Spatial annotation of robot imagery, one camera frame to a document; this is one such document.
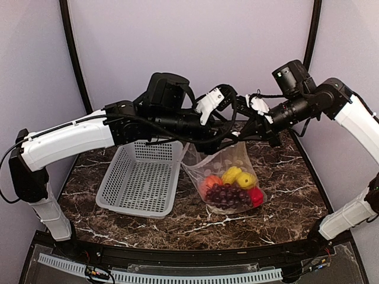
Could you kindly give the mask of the small yellow toy fruit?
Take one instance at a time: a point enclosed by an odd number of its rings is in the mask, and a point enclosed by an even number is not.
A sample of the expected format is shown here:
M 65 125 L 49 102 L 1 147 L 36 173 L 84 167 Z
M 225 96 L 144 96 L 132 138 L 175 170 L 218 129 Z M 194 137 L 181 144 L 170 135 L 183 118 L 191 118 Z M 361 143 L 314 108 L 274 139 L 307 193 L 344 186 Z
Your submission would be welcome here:
M 249 172 L 241 172 L 236 176 L 236 183 L 241 189 L 249 190 L 257 184 L 257 177 Z

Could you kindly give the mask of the large yellow toy fruit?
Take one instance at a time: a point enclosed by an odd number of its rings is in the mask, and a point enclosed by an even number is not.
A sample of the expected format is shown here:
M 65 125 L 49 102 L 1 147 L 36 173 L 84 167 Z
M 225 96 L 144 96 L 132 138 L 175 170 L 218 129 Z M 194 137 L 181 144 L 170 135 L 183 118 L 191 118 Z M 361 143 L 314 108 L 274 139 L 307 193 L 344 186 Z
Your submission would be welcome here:
M 224 184 L 233 184 L 236 181 L 237 176 L 241 173 L 241 168 L 232 166 L 223 173 L 221 179 Z

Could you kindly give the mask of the clear pink-dotted zip bag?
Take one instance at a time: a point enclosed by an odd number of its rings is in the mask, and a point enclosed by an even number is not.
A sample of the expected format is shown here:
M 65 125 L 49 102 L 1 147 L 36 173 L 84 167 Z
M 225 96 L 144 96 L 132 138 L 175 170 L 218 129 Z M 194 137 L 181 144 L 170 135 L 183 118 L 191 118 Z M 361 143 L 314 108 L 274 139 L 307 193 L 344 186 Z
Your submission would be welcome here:
M 244 142 L 211 155 L 199 153 L 195 145 L 187 143 L 181 164 L 201 199 L 214 214 L 246 212 L 267 200 Z

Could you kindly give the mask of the red toy bell pepper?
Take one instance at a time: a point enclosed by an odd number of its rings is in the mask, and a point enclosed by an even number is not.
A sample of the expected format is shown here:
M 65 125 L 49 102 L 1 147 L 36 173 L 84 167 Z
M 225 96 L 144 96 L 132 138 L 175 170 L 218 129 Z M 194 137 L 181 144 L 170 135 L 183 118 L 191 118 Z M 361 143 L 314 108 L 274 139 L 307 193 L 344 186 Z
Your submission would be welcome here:
M 263 204 L 264 194 L 258 187 L 254 187 L 248 190 L 248 195 L 254 208 Z

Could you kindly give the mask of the orange toy fruit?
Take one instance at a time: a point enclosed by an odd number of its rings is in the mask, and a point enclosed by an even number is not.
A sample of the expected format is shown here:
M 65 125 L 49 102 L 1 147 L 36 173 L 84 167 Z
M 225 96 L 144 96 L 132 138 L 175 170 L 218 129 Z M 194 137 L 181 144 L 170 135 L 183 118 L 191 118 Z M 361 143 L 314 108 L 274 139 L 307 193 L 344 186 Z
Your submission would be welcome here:
M 218 176 L 209 175 L 203 180 L 200 190 L 202 193 L 206 193 L 208 190 L 211 190 L 214 185 L 223 185 L 223 181 Z

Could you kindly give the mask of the dark red toy grapes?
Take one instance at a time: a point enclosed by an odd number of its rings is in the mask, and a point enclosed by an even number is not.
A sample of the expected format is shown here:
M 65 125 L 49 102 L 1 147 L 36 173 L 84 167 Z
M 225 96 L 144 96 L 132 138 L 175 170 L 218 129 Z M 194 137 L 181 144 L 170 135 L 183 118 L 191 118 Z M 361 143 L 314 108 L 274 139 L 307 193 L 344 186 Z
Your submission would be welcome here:
M 207 188 L 205 202 L 222 210 L 253 207 L 252 199 L 247 190 L 231 184 L 219 185 L 215 183 Z

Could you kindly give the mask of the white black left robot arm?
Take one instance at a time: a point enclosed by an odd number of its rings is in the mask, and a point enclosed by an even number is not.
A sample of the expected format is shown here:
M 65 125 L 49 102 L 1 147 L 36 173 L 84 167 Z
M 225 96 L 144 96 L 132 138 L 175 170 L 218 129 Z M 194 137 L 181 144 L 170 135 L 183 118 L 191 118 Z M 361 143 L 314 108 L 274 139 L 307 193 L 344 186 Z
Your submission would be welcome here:
M 196 98 L 188 79 L 154 73 L 147 89 L 135 100 L 108 104 L 78 120 L 31 133 L 21 130 L 4 156 L 18 199 L 28 203 L 71 258 L 83 254 L 83 244 L 61 210 L 49 185 L 46 167 L 89 150 L 121 146 L 137 140 L 171 138 L 193 143 L 200 151 L 218 150 L 231 136 L 233 120 L 211 115 L 237 107 L 237 93 L 227 84 Z

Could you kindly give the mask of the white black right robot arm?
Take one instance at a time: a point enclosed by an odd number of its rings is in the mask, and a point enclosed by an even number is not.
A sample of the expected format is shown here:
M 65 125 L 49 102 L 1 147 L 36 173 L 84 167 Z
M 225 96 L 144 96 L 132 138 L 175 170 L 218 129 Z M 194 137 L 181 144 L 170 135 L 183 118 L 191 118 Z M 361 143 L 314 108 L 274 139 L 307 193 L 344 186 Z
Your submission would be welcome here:
M 312 78 L 276 78 L 284 101 L 269 107 L 266 95 L 244 95 L 252 121 L 241 140 L 280 145 L 279 134 L 293 133 L 329 198 L 342 195 L 341 208 L 319 219 L 302 244 L 306 256 L 324 249 L 325 240 L 378 215 L 378 177 L 359 183 L 378 166 L 378 118 L 364 100 L 337 78 L 316 84 Z

